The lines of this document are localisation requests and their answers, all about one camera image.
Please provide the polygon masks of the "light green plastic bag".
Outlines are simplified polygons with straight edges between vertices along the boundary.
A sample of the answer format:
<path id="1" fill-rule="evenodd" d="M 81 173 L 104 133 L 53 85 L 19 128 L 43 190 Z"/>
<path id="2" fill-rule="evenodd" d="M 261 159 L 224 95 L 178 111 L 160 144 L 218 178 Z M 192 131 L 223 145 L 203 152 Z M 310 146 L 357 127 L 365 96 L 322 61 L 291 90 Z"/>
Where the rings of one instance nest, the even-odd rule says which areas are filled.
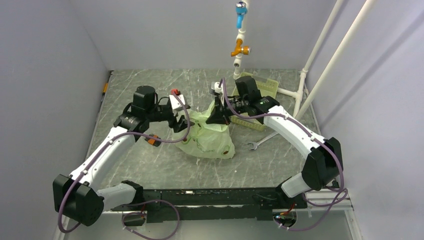
<path id="1" fill-rule="evenodd" d="M 225 124 L 206 123 L 213 108 L 214 103 L 211 102 L 208 109 L 202 112 L 189 109 L 193 125 L 187 137 L 174 145 L 184 153 L 198 158 L 231 159 L 236 151 L 229 127 Z"/>

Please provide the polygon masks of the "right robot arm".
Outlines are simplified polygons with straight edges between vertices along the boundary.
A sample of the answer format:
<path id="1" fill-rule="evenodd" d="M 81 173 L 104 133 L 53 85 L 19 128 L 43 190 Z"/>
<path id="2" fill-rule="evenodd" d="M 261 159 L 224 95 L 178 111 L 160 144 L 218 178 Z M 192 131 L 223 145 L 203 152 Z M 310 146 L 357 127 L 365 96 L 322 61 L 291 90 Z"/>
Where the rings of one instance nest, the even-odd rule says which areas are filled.
<path id="1" fill-rule="evenodd" d="M 231 116 L 256 119 L 301 153 L 305 159 L 301 172 L 283 181 L 275 194 L 280 207 L 289 207 L 300 194 L 323 189 L 336 177 L 340 178 L 339 186 L 344 187 L 341 144 L 336 138 L 313 132 L 293 118 L 276 99 L 262 96 L 253 77 L 243 76 L 235 83 L 238 94 L 233 96 L 228 96 L 224 78 L 211 84 L 214 105 L 206 123 L 228 125 Z"/>

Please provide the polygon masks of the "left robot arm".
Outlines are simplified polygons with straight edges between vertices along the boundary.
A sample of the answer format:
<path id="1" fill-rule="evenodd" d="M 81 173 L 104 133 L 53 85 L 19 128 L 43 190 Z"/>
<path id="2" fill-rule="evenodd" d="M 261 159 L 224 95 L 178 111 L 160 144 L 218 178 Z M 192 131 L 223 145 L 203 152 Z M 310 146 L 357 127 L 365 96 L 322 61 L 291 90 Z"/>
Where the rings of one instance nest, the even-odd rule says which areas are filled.
<path id="1" fill-rule="evenodd" d="M 78 226 L 91 226 L 103 211 L 118 206 L 137 210 L 144 204 L 144 189 L 137 183 L 125 180 L 103 189 L 100 185 L 121 155 L 139 139 L 167 143 L 166 139 L 145 134 L 151 123 L 166 121 L 175 133 L 190 130 L 190 106 L 186 104 L 184 95 L 172 89 L 166 100 L 165 104 L 160 104 L 161 100 L 152 86 L 137 87 L 132 102 L 116 118 L 101 145 L 70 174 L 60 174 L 54 179 L 54 207 L 62 233 L 71 232 L 63 225 L 64 216 L 74 220 Z"/>

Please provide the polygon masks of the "orange black hex key set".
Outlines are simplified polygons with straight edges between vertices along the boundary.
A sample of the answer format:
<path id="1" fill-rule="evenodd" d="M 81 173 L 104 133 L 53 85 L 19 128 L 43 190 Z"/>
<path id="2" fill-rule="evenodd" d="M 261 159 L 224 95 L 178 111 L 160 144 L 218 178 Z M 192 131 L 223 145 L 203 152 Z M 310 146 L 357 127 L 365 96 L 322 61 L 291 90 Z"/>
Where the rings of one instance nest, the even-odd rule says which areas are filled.
<path id="1" fill-rule="evenodd" d="M 161 145 L 161 143 L 162 143 L 161 138 L 158 135 L 152 134 L 152 133 L 149 134 L 148 137 L 145 137 L 144 140 L 148 144 L 150 144 L 150 145 L 152 145 L 154 147 L 159 147 Z"/>

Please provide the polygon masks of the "silver wrench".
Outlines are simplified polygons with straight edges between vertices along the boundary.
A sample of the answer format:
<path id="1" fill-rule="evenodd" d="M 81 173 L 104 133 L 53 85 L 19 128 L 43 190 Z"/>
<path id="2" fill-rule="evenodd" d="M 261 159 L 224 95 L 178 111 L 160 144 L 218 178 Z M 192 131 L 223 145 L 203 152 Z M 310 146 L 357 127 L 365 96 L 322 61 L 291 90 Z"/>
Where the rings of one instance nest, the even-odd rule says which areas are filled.
<path id="1" fill-rule="evenodd" d="M 247 145 L 249 145 L 249 150 L 250 151 L 255 151 L 258 146 L 260 146 L 261 144 L 263 144 L 264 142 L 270 140 L 271 138 L 275 137 L 276 135 L 278 135 L 279 133 L 274 131 L 273 133 L 267 135 L 266 137 L 264 137 L 263 139 L 259 140 L 259 141 L 250 141 L 247 143 Z"/>

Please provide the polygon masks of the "orange tap valve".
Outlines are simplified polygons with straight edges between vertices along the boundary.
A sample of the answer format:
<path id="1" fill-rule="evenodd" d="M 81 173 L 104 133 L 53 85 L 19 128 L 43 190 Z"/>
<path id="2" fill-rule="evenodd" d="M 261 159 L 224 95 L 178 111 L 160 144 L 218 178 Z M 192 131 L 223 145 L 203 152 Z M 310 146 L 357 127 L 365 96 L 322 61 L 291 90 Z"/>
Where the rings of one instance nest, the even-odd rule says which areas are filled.
<path id="1" fill-rule="evenodd" d="M 230 53 L 231 57 L 236 57 L 239 54 L 249 55 L 251 53 L 251 48 L 247 45 L 243 45 L 243 40 L 238 38 L 235 43 L 234 50 Z"/>

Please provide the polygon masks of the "blue tap valve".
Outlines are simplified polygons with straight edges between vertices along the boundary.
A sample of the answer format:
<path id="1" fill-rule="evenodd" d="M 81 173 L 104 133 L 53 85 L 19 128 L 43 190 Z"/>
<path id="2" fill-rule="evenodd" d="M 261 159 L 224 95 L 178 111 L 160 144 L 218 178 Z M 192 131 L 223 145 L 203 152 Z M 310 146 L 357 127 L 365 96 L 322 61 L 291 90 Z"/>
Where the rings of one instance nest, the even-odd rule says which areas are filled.
<path id="1" fill-rule="evenodd" d="M 237 29 L 241 29 L 242 26 L 243 26 L 244 16 L 248 12 L 247 6 L 248 6 L 248 4 L 245 1 L 238 1 L 235 4 L 235 12 L 236 12 L 236 15 L 237 15 L 237 21 L 236 21 L 236 28 Z"/>

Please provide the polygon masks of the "white pvc pipe frame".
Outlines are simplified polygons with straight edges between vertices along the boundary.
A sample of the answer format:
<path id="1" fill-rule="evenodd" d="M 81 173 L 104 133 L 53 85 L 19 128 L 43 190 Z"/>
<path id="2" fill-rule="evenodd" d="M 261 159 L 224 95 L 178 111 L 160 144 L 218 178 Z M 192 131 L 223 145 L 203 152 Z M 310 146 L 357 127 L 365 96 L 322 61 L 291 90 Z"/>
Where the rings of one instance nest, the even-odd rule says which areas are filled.
<path id="1" fill-rule="evenodd" d="M 239 1 L 247 2 L 248 12 L 236 39 L 251 52 L 233 57 L 233 78 L 247 68 L 300 70 L 295 91 L 279 90 L 295 100 L 294 113 L 300 115 L 306 111 L 305 82 L 323 81 L 375 5 L 373 0 Z"/>

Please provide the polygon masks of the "orange handled tool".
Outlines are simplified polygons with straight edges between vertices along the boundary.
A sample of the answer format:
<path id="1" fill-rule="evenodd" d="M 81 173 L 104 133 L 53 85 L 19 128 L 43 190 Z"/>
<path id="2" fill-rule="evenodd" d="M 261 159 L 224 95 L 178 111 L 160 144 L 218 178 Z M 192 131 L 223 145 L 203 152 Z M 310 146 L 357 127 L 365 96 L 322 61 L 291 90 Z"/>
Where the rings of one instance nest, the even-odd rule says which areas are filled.
<path id="1" fill-rule="evenodd" d="M 111 81 L 111 77 L 113 76 L 113 70 L 110 70 L 108 73 L 109 73 L 109 76 L 108 76 L 108 79 L 106 80 L 106 82 L 105 82 L 105 84 L 104 84 L 104 86 L 103 86 L 103 88 L 102 88 L 102 98 L 104 98 L 104 96 L 106 95 L 106 92 L 107 92 L 107 90 L 108 90 L 108 86 L 109 86 L 109 82 Z"/>

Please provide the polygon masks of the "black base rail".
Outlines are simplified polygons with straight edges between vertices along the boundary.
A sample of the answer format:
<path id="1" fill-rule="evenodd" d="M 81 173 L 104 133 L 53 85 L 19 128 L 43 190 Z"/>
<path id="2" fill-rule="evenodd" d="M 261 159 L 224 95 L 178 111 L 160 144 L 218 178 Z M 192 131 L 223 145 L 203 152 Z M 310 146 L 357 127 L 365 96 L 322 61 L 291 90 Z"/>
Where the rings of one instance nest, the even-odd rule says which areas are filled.
<path id="1" fill-rule="evenodd" d="M 148 223 L 164 221 L 256 219 L 308 207 L 302 195 L 283 196 L 276 187 L 144 189 L 143 197 L 113 211 L 143 210 Z"/>

